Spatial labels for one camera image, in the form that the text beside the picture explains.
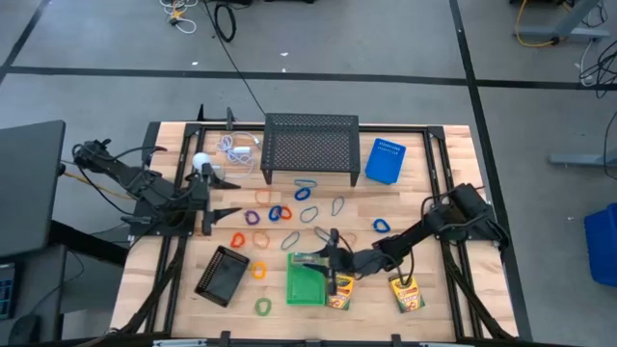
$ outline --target rubber band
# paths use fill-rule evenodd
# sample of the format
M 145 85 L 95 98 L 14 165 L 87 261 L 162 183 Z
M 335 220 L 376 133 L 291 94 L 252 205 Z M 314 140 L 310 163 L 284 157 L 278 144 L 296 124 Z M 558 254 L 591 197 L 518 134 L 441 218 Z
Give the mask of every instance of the rubber band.
M 259 193 L 266 193 L 266 192 L 268 193 L 268 202 L 259 201 L 259 199 L 257 198 L 259 196 Z M 255 191 L 255 202 L 257 202 L 259 206 L 269 207 L 271 198 L 272 198 L 272 191 L 270 189 L 257 189 Z
M 266 309 L 265 310 L 261 310 L 261 303 L 266 303 L 268 305 L 266 305 Z M 255 302 L 255 313 L 257 313 L 257 315 L 259 317 L 265 317 L 268 315 L 268 313 L 270 313 L 270 308 L 272 308 L 272 302 L 270 301 L 270 299 L 268 298 L 259 298 L 257 299 L 257 301 Z
M 315 210 L 315 215 L 312 216 L 310 219 L 304 219 L 303 216 L 305 215 L 306 212 L 311 211 L 312 209 Z M 315 218 L 317 218 L 317 215 L 319 214 L 319 208 L 317 208 L 317 206 L 313 206 L 313 207 L 309 207 L 309 208 L 305 208 L 301 213 L 300 213 L 300 222 L 302 223 L 310 223 L 312 222 L 312 220 L 314 220 Z
M 250 216 L 255 216 L 255 220 L 251 221 Z M 254 226 L 257 223 L 259 223 L 259 221 L 261 221 L 261 218 L 259 218 L 259 215 L 257 214 L 257 212 L 255 212 L 253 210 L 248 210 L 248 211 L 244 212 L 244 220 L 247 221 L 247 224 L 249 226 Z
M 340 200 L 341 203 L 340 203 L 340 207 L 338 208 L 338 210 L 335 211 L 335 204 L 337 200 Z M 335 216 L 338 213 L 340 213 L 340 210 L 343 209 L 344 205 L 345 205 L 345 197 L 337 197 L 334 200 L 332 200 L 332 215 Z
M 290 240 L 293 235 L 296 235 L 296 238 L 289 245 L 285 246 L 285 242 Z M 300 240 L 300 231 L 294 231 L 294 232 L 290 233 L 289 235 L 287 235 L 287 237 L 284 238 L 284 240 L 282 240 L 282 242 L 281 242 L 281 250 L 283 250 L 283 251 L 289 250 L 291 248 L 291 246 L 295 245 L 296 242 L 298 242 L 298 240 Z
M 315 227 L 313 229 L 313 232 L 315 233 L 315 235 L 317 235 L 317 237 L 322 239 L 324 242 L 328 242 L 330 240 L 330 234 L 328 233 L 328 231 L 322 229 L 321 227 Z
M 300 188 L 300 189 L 298 189 L 296 194 L 293 195 L 293 197 L 296 198 L 297 201 L 304 201 L 304 200 L 310 198 L 310 189 L 307 188 L 307 187 Z
M 379 228 L 380 223 L 384 226 L 384 228 Z M 385 233 L 385 232 L 390 231 L 388 223 L 386 223 L 386 221 L 384 221 L 381 218 L 378 218 L 375 220 L 375 222 L 373 222 L 373 228 L 375 229 L 375 231 L 379 233 Z
M 261 270 L 259 275 L 256 273 L 257 268 Z M 264 279 L 266 277 L 266 264 L 263 261 L 251 264 L 251 275 L 253 275 L 256 280 Z
M 317 181 L 312 180 L 312 179 L 302 179 L 302 178 L 294 179 L 293 184 L 297 185 L 300 188 L 316 188 L 317 187 Z
M 289 207 L 283 206 L 281 208 L 281 219 L 288 221 L 291 219 L 291 217 L 293 217 L 293 214 L 291 213 L 291 210 L 289 209 Z
M 233 237 L 231 238 L 231 243 L 229 245 L 233 248 L 240 248 L 244 246 L 245 241 L 246 239 L 244 238 L 244 234 L 242 232 L 236 232 L 233 234 Z
M 347 236 L 353 236 L 354 241 L 349 241 L 349 246 L 350 247 L 353 247 L 356 244 L 356 241 L 358 241 L 358 236 L 356 236 L 356 234 L 353 233 L 353 232 L 343 232 L 343 233 L 340 234 L 340 236 L 342 238 L 344 238 L 346 241 L 349 241 L 347 239 Z
M 263 235 L 263 237 L 265 237 L 265 240 L 266 240 L 266 244 L 265 245 L 262 245 L 262 244 L 260 244 L 260 243 L 255 241 L 255 235 L 257 235 L 257 234 L 261 234 L 261 235 Z M 263 230 L 254 231 L 253 232 L 253 244 L 258 246 L 262 250 L 265 250 L 265 249 L 268 248 L 268 245 L 270 245 L 270 236 L 268 236 L 268 234 L 265 231 L 263 231 Z
M 281 214 L 282 214 L 282 207 L 279 205 L 276 205 L 270 208 L 270 212 L 268 213 L 268 219 L 270 219 L 270 222 L 276 222 L 277 220 L 281 218 Z

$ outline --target yellow cable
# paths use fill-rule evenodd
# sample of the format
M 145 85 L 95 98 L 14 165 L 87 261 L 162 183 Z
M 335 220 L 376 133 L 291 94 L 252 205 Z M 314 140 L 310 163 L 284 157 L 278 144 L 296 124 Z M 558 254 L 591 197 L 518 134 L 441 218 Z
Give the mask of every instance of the yellow cable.
M 547 47 L 547 46 L 552 45 L 552 40 L 542 42 L 542 43 L 527 43 L 521 40 L 521 36 L 519 35 L 519 24 L 521 23 L 521 16 L 523 15 L 523 10 L 524 10 L 525 5 L 527 5 L 527 0 L 523 0 L 523 3 L 521 4 L 521 9 L 519 10 L 519 15 L 517 16 L 517 25 L 514 28 L 514 31 L 517 35 L 517 40 L 519 41 L 519 43 L 525 47 L 535 47 L 535 48 Z
M 80 181 L 80 182 L 82 182 L 82 183 L 86 183 L 86 184 L 88 184 L 88 185 L 91 185 L 91 184 L 90 184 L 90 182 L 89 182 L 89 181 L 88 181 L 85 177 L 82 177 L 82 176 L 80 176 L 80 175 L 76 175 L 76 174 L 72 174 L 72 173 L 68 173 L 68 172 L 65 172 L 65 175 L 66 175 L 66 176 L 68 176 L 68 177 L 71 177 L 71 178 L 75 178 L 75 179 L 77 179 L 78 181 Z M 103 192 L 106 192 L 106 193 L 108 193 L 108 194 L 113 195 L 114 197 L 118 197 L 118 198 L 121 198 L 121 199 L 126 199 L 126 200 L 133 200 L 133 198 L 131 198 L 131 197 L 129 197 L 129 196 L 122 195 L 122 194 L 118 194 L 118 193 L 116 193 L 116 192 L 112 192 L 112 191 L 110 191 L 109 189 L 107 189 L 107 188 L 105 188 L 105 187 L 101 187 L 101 186 L 99 186 L 99 185 L 97 185 L 97 184 L 95 184 L 94 186 L 95 186 L 96 188 L 98 188 L 98 189 L 102 190 Z

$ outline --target green rubber band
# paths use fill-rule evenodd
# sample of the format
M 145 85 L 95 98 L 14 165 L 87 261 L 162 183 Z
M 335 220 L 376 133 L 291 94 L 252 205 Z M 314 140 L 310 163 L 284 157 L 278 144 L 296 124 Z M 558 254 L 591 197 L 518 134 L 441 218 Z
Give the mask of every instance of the green rubber band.
M 263 312 L 261 311 L 261 303 L 268 304 L 268 306 L 266 307 L 266 310 Z M 267 316 L 268 313 L 270 313 L 270 308 L 272 308 L 272 302 L 268 298 L 259 298 L 255 302 L 255 312 L 257 313 L 259 317 Z

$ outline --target table leg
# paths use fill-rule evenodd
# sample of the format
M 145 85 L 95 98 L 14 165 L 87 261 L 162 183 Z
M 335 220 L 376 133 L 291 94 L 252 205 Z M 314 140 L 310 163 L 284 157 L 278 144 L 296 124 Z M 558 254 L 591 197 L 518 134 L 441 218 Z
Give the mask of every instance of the table leg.
M 266 180 L 266 184 L 272 184 L 272 170 L 261 170 L 261 172 L 263 173 L 263 178 Z
M 360 176 L 359 173 L 351 173 L 351 186 L 355 187 L 356 183 L 358 182 L 358 176 Z
M 128 249 L 101 240 L 60 222 L 51 221 L 49 243 L 62 244 L 70 250 L 124 267 Z

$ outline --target white ball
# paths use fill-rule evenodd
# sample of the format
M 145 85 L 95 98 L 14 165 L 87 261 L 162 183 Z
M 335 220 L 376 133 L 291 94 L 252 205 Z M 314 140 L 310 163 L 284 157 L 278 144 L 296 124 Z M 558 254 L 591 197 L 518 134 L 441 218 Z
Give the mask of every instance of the white ball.
M 193 156 L 193 167 L 198 171 L 201 171 L 201 166 L 203 166 L 203 164 L 209 162 L 210 156 L 203 152 L 197 153 Z

